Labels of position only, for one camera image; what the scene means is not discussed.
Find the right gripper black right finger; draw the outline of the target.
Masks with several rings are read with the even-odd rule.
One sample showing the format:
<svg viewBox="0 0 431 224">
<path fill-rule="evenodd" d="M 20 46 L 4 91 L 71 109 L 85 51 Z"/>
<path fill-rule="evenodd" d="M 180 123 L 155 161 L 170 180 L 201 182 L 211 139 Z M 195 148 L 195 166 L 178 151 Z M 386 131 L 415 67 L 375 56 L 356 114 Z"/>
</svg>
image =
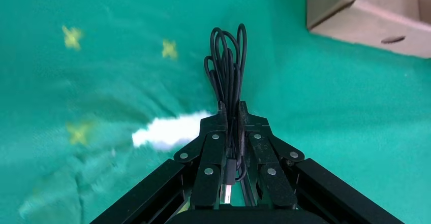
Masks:
<svg viewBox="0 0 431 224">
<path fill-rule="evenodd" d="M 399 223 L 399 219 L 297 148 L 266 118 L 239 104 L 247 183 L 258 223 Z"/>
</svg>

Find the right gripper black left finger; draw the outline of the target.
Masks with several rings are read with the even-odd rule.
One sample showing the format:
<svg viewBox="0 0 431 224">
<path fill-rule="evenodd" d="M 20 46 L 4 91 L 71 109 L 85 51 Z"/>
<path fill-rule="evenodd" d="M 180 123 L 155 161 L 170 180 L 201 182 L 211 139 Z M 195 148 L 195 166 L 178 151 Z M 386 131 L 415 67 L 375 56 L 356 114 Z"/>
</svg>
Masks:
<svg viewBox="0 0 431 224">
<path fill-rule="evenodd" d="M 199 223 L 196 210 L 220 203 L 226 157 L 227 113 L 219 102 L 216 115 L 200 122 L 198 137 L 152 171 L 93 223 Z"/>
</svg>

